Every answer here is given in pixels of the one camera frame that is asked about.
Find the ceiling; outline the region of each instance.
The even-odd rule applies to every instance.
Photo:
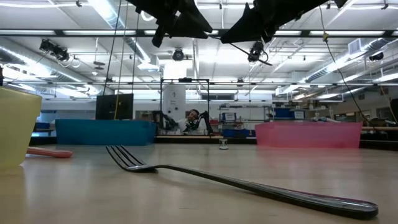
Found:
[[[88,1],[80,1],[83,7],[65,6],[48,7],[51,5],[74,5],[75,0],[14,0],[1,1],[2,4],[14,4],[12,7],[0,4],[0,27],[2,29],[109,29],[109,25],[90,6]],[[214,29],[230,28],[242,15],[246,1],[242,0],[197,0],[197,5]],[[383,0],[358,0],[354,1],[351,7],[339,11],[332,7],[323,7],[323,19],[326,29],[344,30],[392,30],[397,29],[398,0],[387,0],[390,7],[381,10],[384,5]],[[118,7],[120,1],[114,1]],[[129,29],[156,29],[155,20],[144,21],[140,15],[135,13],[135,7],[131,4],[127,7],[127,1],[122,0],[120,18],[126,17],[126,26]],[[219,4],[224,5],[224,9],[219,9]],[[309,29],[320,30],[321,14],[319,9],[314,9],[298,21],[287,23],[281,29]],[[9,40],[25,47],[28,51],[44,55],[39,50],[42,41],[40,37],[7,37]],[[137,41],[143,50],[149,55],[157,55],[160,64],[171,61],[170,53],[176,48],[183,49],[186,55],[193,55],[193,40],[190,38],[165,38],[160,48],[154,47],[151,37],[138,37]],[[95,59],[96,39],[91,37],[54,37],[50,40],[62,47],[68,48],[68,52],[78,58],[81,65],[77,68],[69,66],[70,69],[86,78],[103,82],[107,74],[109,53],[113,43],[113,38],[101,37],[98,40],[98,53]],[[339,55],[348,49],[348,44],[354,39],[351,38],[331,38],[329,46],[333,55]],[[237,46],[249,51],[252,42],[238,43]],[[214,82],[235,82],[238,78],[244,78],[246,82],[297,82],[296,74],[306,74],[326,63],[330,53],[326,44],[320,38],[275,38],[271,43],[266,44],[266,52],[269,54],[269,62],[272,67],[266,65],[250,65],[247,55],[235,49],[231,45],[223,45],[219,40],[206,39],[198,40],[198,77],[209,78]],[[395,58],[395,45],[386,50],[386,58]],[[151,82],[159,80],[159,72],[142,71],[137,68],[138,60],[134,63],[129,57],[134,55],[132,50],[125,45],[123,49],[122,38],[115,38],[113,57],[111,58],[109,77],[118,77],[121,73],[123,80],[132,80],[133,71],[137,78],[136,82]],[[58,66],[54,58],[45,56]],[[104,62],[104,70],[96,71],[93,61]],[[369,62],[375,66],[381,62]],[[192,60],[185,62],[188,77],[194,77]],[[346,75],[353,75],[365,69],[364,60],[352,63],[342,68]],[[324,82],[335,82],[332,78],[323,79]],[[135,88],[158,88],[157,85],[140,85]],[[276,86],[259,86],[258,90],[275,89]]]

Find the silver fork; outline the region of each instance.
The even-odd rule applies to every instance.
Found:
[[[248,190],[261,197],[360,220],[369,220],[379,213],[378,206],[371,202],[282,189],[175,165],[152,166],[133,156],[123,146],[106,146],[106,150],[117,165],[128,172],[153,172],[159,168],[176,170]]]

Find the pink plastic container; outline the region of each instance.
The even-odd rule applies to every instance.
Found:
[[[257,145],[357,149],[362,123],[269,122],[256,125]]]

